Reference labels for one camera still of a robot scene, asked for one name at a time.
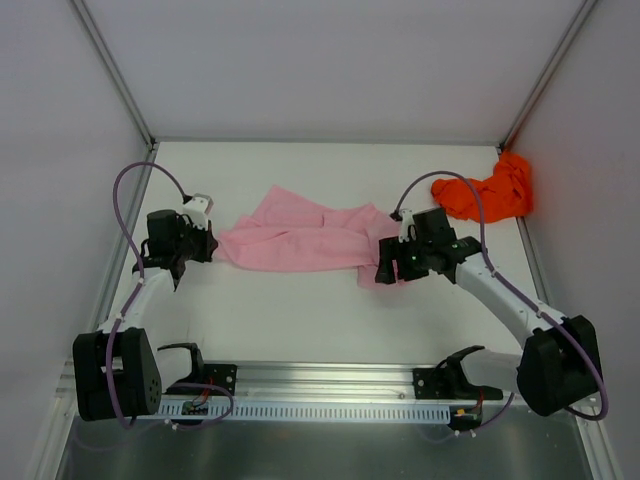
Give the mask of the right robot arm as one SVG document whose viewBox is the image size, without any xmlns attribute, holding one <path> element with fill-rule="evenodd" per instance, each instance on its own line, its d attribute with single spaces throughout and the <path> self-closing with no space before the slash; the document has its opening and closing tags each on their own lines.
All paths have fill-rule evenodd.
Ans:
<svg viewBox="0 0 640 480">
<path fill-rule="evenodd" d="M 550 416 L 575 403 L 604 396 L 599 349 L 593 324 L 568 317 L 511 284 L 488 257 L 483 238 L 460 238 L 441 208 L 392 213 L 398 234 L 379 242 L 375 281 L 393 285 L 445 277 L 486 307 L 521 348 L 519 354 L 472 346 L 449 355 L 434 374 L 453 396 L 491 387 L 521 396 L 531 410 Z"/>
</svg>

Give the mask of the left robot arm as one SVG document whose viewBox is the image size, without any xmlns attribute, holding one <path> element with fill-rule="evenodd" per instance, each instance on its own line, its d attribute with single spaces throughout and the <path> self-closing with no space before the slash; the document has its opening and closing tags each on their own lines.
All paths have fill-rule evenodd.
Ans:
<svg viewBox="0 0 640 480">
<path fill-rule="evenodd" d="M 147 216 L 148 237 L 136 247 L 129 294 L 116 313 L 72 346 L 77 405 L 85 421 L 156 413 L 174 384 L 194 393 L 206 380 L 196 343 L 183 341 L 176 319 L 160 310 L 189 262 L 209 263 L 218 246 L 205 213 L 165 209 Z"/>
</svg>

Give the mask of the pink t shirt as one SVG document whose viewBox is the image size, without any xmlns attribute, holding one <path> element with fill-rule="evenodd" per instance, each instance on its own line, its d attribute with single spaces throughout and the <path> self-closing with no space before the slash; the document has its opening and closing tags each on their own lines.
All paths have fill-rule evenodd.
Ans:
<svg viewBox="0 0 640 480">
<path fill-rule="evenodd" d="M 398 224 L 371 203 L 331 209 L 274 186 L 253 214 L 219 233 L 215 256 L 258 272 L 354 269 L 359 287 L 376 289 L 379 241 L 398 233 Z"/>
</svg>

